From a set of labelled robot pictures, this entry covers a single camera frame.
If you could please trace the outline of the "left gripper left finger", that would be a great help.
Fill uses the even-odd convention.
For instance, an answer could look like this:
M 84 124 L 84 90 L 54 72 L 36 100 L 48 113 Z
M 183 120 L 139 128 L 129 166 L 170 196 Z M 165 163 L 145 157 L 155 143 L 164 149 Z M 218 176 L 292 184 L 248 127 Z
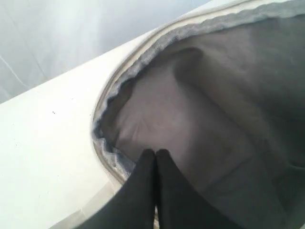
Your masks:
M 152 229 L 155 154 L 146 149 L 122 188 L 99 212 L 100 229 Z

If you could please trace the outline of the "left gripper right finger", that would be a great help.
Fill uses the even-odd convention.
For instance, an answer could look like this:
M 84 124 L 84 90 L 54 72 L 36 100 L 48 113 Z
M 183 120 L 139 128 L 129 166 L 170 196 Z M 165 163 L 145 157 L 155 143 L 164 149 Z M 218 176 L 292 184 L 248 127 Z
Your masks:
M 229 220 L 202 198 L 182 175 L 168 150 L 156 153 L 162 229 L 227 229 Z

